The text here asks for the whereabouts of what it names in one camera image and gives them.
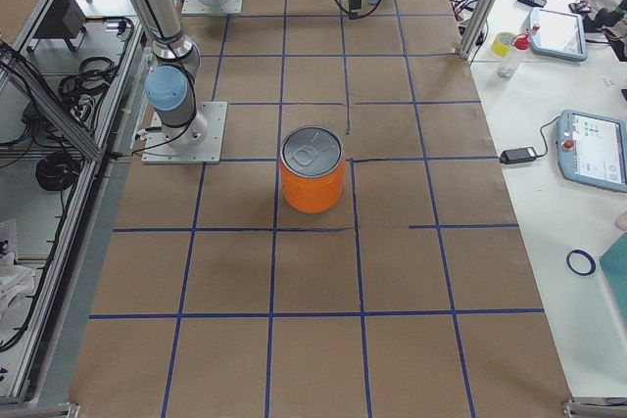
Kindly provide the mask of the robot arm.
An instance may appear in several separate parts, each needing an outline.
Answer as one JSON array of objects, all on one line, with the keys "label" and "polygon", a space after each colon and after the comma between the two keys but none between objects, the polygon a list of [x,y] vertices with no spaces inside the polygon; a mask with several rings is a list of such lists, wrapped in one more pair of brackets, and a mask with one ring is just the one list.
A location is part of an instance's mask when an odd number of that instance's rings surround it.
[{"label": "robot arm", "polygon": [[195,78],[200,50],[184,33],[174,0],[131,0],[151,39],[154,59],[144,95],[161,130],[141,151],[146,163],[218,163],[227,104],[200,102]]}]

